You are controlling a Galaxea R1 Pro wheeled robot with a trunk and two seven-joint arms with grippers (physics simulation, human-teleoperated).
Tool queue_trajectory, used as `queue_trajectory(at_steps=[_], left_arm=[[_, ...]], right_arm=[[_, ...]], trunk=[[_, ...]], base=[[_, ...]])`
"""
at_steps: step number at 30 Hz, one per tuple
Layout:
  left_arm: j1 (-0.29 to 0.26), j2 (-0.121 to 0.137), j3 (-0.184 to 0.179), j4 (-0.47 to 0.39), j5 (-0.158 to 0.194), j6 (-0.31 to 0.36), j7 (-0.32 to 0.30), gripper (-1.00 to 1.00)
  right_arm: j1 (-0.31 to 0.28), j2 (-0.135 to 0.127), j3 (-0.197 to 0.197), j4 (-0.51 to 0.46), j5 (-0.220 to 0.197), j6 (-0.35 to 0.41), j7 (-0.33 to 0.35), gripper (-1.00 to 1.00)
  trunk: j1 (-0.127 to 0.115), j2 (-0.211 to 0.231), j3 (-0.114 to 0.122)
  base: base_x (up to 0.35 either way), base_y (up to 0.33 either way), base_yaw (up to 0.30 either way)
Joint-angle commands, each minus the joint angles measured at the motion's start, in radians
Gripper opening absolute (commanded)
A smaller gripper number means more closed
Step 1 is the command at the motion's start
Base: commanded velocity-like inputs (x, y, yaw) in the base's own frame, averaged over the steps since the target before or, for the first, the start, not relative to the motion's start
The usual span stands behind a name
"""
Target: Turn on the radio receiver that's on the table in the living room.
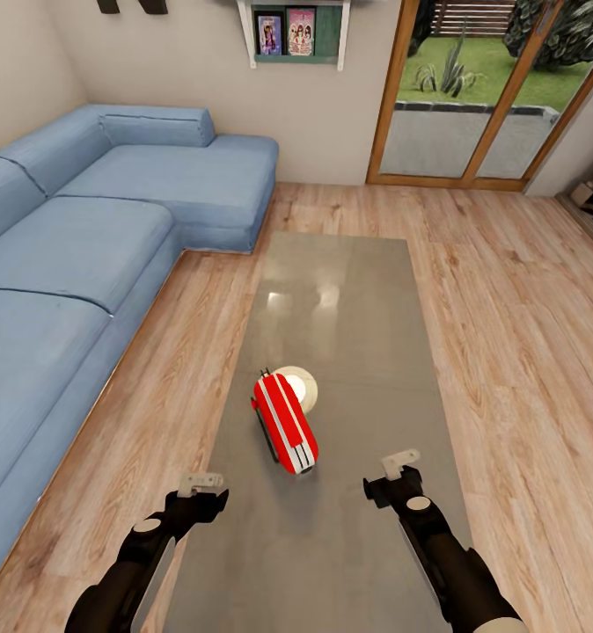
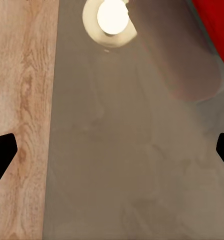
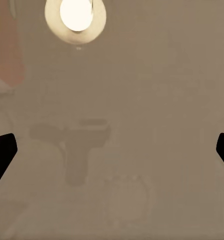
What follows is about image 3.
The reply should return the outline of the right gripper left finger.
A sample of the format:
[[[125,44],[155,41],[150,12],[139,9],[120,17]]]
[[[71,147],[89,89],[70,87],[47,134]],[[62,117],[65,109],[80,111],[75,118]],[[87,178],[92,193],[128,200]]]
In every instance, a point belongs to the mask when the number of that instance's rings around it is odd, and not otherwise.
[[[0,136],[0,179],[17,153],[16,139],[13,133]]]

